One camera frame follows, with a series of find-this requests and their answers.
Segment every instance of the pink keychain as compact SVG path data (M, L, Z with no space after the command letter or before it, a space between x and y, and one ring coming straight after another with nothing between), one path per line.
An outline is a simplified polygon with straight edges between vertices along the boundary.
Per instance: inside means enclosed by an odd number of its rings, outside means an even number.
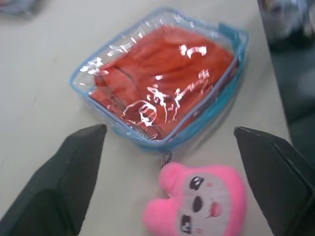
M246 191L228 166L165 165L159 182L169 199L154 199L143 222L156 236L239 236L246 216Z

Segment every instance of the clear plastic pouch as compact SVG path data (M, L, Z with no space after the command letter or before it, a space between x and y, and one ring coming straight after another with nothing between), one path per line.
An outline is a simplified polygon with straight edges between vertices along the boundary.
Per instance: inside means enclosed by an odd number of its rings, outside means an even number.
M70 84L116 133L165 151L189 139L230 100L248 34L160 8L73 73Z

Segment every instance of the orange towel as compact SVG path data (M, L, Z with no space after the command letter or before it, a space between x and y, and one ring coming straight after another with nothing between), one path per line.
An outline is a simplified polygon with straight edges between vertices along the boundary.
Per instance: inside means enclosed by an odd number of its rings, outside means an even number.
M165 138L212 90L233 60L195 32L162 26L95 76L91 98L149 139Z

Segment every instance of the black object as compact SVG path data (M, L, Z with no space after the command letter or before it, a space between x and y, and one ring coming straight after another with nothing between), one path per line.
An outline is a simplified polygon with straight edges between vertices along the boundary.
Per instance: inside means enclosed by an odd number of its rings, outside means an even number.
M68 136L0 222L0 236L76 236L92 197L105 125Z
M237 127L253 194L275 236L315 235L315 169L286 140Z

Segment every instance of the table surface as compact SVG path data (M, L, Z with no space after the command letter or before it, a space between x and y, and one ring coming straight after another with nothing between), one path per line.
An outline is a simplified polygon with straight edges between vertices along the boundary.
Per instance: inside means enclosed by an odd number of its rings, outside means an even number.
M177 156L177 160L192 167L231 165L247 183L234 127L259 129L289 139L256 1L48 1L31 20L0 16L0 218L67 135L99 123L69 86L76 66L113 35L161 5L207 22L243 28L251 37L243 83L228 117L197 150ZM159 162L158 156L142 152L109 131L80 235L150 235L141 214L151 198L162 195ZM246 185L249 200L243 235L271 236Z

